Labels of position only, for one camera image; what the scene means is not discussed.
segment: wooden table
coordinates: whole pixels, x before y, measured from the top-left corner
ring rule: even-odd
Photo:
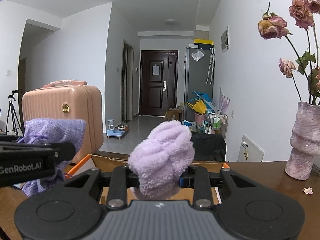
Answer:
[[[311,174],[306,181],[290,178],[284,172],[286,162],[228,163],[230,168],[298,201],[306,213],[305,225],[298,240],[320,239],[320,177]],[[312,187],[313,195],[302,192]],[[21,239],[13,223],[16,207],[27,197],[11,187],[0,188],[0,225],[12,240]]]

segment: green leaf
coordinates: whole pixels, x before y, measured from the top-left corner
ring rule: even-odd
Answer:
[[[305,51],[303,56],[300,57],[300,59],[297,59],[296,63],[299,64],[298,71],[303,75],[304,74],[304,69],[308,66],[309,61],[315,62],[316,58],[315,58],[314,54],[310,55],[310,53],[308,51]]]
[[[299,64],[298,66],[298,71],[304,75],[304,70],[306,69],[306,67],[308,66],[308,61],[307,60],[302,60],[302,65],[300,64],[300,61],[299,60],[296,60],[296,62]]]
[[[319,97],[319,91],[316,87],[316,84],[319,82],[319,80],[316,79],[316,76],[318,75],[318,70],[316,68],[312,69],[312,75],[309,74],[308,75],[308,79],[310,81],[310,84],[312,84],[312,88],[311,88],[311,95],[315,96],[315,97]]]
[[[306,60],[316,63],[316,56],[312,54],[306,58]]]

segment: orange handle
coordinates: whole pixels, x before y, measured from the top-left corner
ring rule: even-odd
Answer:
[[[224,163],[224,164],[222,165],[222,168],[228,168],[228,169],[230,169],[229,165],[226,164],[226,163]]]

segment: pink ceramic vase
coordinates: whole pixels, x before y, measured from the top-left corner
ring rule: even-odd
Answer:
[[[313,158],[320,155],[320,106],[298,103],[290,144],[292,150],[285,172],[294,179],[306,180],[311,173]]]

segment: dried rose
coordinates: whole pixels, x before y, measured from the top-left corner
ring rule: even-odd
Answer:
[[[309,7],[311,13],[320,13],[320,0],[302,0]]]
[[[290,34],[288,29],[285,27],[288,23],[280,16],[268,16],[266,14],[263,15],[263,19],[258,23],[258,30],[260,35],[265,40],[269,40],[271,38],[280,38],[282,36]]]
[[[316,88],[320,90],[320,67],[318,68],[318,75],[315,76],[315,79],[319,80],[319,82],[316,84]]]
[[[302,0],[292,0],[292,5],[289,7],[290,16],[296,19],[296,25],[300,28],[308,29],[309,26],[315,25],[313,15],[309,11],[308,6]]]
[[[297,69],[293,61],[282,58],[279,59],[279,68],[286,78],[292,78],[292,71]]]

